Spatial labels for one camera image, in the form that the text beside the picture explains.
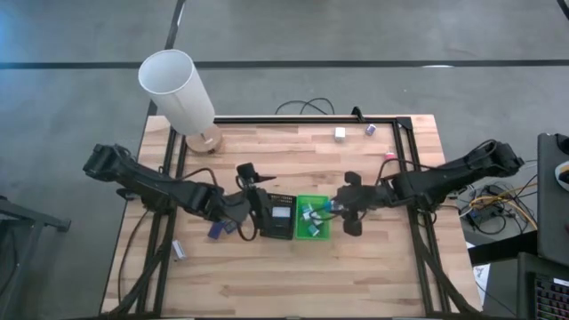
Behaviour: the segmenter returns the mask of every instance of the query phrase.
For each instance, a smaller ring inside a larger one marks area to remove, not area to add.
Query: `blue block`
[[[211,239],[219,239],[220,235],[221,235],[221,231],[223,231],[223,227],[225,226],[225,222],[224,221],[220,221],[220,222],[214,222],[212,224],[212,227],[210,228],[210,232],[207,233],[207,236],[209,236]]]

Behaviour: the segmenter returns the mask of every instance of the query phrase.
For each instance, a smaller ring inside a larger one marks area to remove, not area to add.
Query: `white cube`
[[[343,142],[346,139],[346,128],[337,127],[334,131],[334,139],[336,142]]]

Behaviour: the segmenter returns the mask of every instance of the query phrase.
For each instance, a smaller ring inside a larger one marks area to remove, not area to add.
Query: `gray floor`
[[[4,1],[0,62],[140,61],[164,47],[174,6],[174,0]],[[175,47],[195,60],[569,59],[568,29],[549,0],[193,0]],[[448,159],[489,138],[535,158],[537,134],[563,132],[569,116],[569,67],[200,74],[219,115],[272,114],[282,102],[314,97],[329,98],[343,114],[353,106],[369,114],[435,114]],[[46,232],[23,318],[95,315],[124,202],[116,186],[87,179],[81,168],[97,142],[138,149],[148,97],[136,70],[124,69],[0,70],[0,97],[0,195],[73,220],[67,234]],[[504,273],[491,278],[506,289],[491,281],[489,291],[512,307],[514,279]],[[508,315],[491,301],[485,308]]]

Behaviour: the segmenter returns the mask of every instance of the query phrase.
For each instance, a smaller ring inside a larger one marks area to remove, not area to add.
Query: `sticker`
[[[561,279],[557,279],[557,278],[553,278],[553,283],[554,283],[554,284],[561,284],[561,285],[569,286],[569,281],[567,281],[567,280],[561,280]]]
[[[291,208],[273,207],[273,218],[291,218]]]

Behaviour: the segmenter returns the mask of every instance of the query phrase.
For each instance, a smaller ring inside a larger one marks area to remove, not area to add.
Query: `butcher block table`
[[[421,163],[444,163],[435,118],[410,118]],[[336,126],[346,128],[343,143],[334,142]],[[334,196],[344,184],[344,172],[358,172],[364,184],[373,184],[385,154],[396,152],[393,129],[383,124],[377,125],[371,137],[364,135],[365,124],[220,124],[220,128],[221,150],[210,156],[188,152],[184,172],[209,167],[226,193],[238,191],[236,167],[252,162],[260,175],[276,176],[259,185],[269,193]],[[169,131],[164,117],[148,118],[138,158],[141,164],[155,170],[162,165]],[[179,149],[174,148],[172,176]],[[399,172],[398,169],[395,162],[387,164],[383,175]],[[191,179],[211,182],[206,172]],[[144,212],[139,201],[127,205],[101,312],[117,305],[117,275],[124,248]],[[152,214],[148,214],[132,241],[122,274],[123,296],[142,270],[151,220]],[[424,315],[404,207],[368,212],[360,237],[345,234],[341,219],[333,220],[330,241],[285,241],[257,236],[254,241],[245,242],[237,232],[224,233],[215,241],[207,237],[211,225],[178,210],[173,237],[180,241],[188,259],[171,260],[169,264],[162,316]],[[251,225],[250,220],[244,224],[245,236],[250,235]],[[480,309],[456,210],[439,210],[435,231],[443,270],[470,305]],[[435,310],[440,309],[430,271],[429,283]],[[154,287],[152,283],[149,286],[149,300],[155,294]]]

